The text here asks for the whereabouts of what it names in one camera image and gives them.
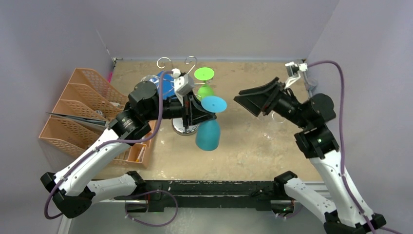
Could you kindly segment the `blue plastic wine glass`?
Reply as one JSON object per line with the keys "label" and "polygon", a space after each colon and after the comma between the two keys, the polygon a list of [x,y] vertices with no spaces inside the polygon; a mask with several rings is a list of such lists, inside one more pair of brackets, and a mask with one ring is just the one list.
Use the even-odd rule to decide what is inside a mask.
{"label": "blue plastic wine glass", "polygon": [[[213,114],[224,112],[227,103],[218,96],[207,96],[201,100],[201,106]],[[203,151],[213,151],[219,146],[221,127],[216,119],[202,122],[198,125],[195,138],[196,146]]]}

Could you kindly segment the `green plastic wine glass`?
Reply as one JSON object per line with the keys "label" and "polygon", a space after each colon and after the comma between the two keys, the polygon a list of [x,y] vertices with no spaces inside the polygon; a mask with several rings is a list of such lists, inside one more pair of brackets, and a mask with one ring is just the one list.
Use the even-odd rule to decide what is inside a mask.
{"label": "green plastic wine glass", "polygon": [[196,86],[199,86],[197,91],[197,98],[199,100],[204,99],[205,97],[214,96],[215,92],[211,87],[210,83],[214,78],[215,72],[212,68],[209,67],[201,67],[198,68],[194,72],[194,76],[197,80],[201,81],[200,83],[196,83]]}

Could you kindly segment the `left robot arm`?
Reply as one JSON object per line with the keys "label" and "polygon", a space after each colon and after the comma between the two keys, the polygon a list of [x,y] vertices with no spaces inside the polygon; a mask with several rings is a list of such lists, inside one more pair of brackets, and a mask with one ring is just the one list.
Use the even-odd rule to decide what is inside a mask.
{"label": "left robot arm", "polygon": [[199,100],[193,92],[183,100],[165,100],[160,91],[160,84],[138,83],[129,93],[125,109],[90,148],[61,171],[41,177],[49,192],[47,202],[54,203],[61,215],[74,218],[94,203],[119,196],[142,198],[146,183],[135,171],[106,180],[94,177],[120,153],[155,137],[163,119],[181,118],[186,124],[195,125],[216,118],[217,106],[206,99]]}

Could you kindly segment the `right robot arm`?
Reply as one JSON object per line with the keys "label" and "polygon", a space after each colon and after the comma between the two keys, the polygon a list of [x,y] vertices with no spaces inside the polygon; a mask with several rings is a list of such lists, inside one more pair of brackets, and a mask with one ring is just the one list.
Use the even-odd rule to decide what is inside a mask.
{"label": "right robot arm", "polygon": [[296,144],[330,193],[330,198],[323,197],[288,171],[274,179],[277,197],[288,196],[301,203],[323,223],[328,234],[366,234],[386,225],[385,217],[375,213],[358,192],[338,142],[326,126],[336,117],[329,96],[316,94],[299,102],[293,91],[275,78],[263,86],[241,90],[234,100],[255,116],[275,112],[297,125]]}

